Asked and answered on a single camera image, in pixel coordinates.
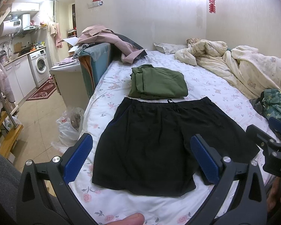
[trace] shorts waistband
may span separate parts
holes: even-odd
[[[164,107],[164,108],[193,108],[202,106],[202,104],[210,104],[212,101],[208,97],[204,97],[200,100],[193,100],[193,101],[179,101],[179,102],[170,102],[170,103],[163,103],[163,102],[146,102],[146,101],[138,101],[135,99],[131,99],[125,97],[123,102],[130,102],[132,106],[147,106],[147,107]]]

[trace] tile floor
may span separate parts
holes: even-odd
[[[19,108],[18,119],[24,128],[12,150],[16,157],[14,166],[19,171],[23,170],[28,159],[40,163],[61,155],[51,146],[51,142],[59,141],[56,120],[65,109],[64,101],[57,91],[45,100],[25,101]]]

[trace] trash bag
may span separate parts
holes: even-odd
[[[51,145],[59,152],[65,153],[65,151],[69,147],[74,146],[79,139],[82,131],[83,114],[84,110],[79,107],[67,108],[61,118],[56,120],[60,142],[52,141]]]
[[[16,117],[12,117],[15,121],[16,124],[22,124],[20,122],[19,119],[17,119]],[[4,119],[4,123],[3,123],[4,127],[7,129],[7,131],[10,131],[11,126],[13,125],[13,123],[10,121],[9,117],[6,117]]]

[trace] washing machine door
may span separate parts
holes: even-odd
[[[38,73],[43,74],[44,72],[46,72],[47,67],[45,64],[45,59],[44,57],[39,57],[36,62],[35,62],[35,68],[37,70]]]

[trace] silver screw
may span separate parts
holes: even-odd
[[[58,156],[53,157],[53,159],[52,159],[53,162],[59,162],[60,160],[61,160],[61,158]]]
[[[231,158],[230,157],[223,157],[223,161],[224,162],[231,162]]]
[[[253,166],[257,166],[257,165],[258,165],[257,161],[255,161],[255,160],[251,160],[251,164],[252,164]]]
[[[26,161],[26,163],[25,163],[27,166],[30,166],[31,164],[32,164],[32,160],[28,160],[28,161]]]

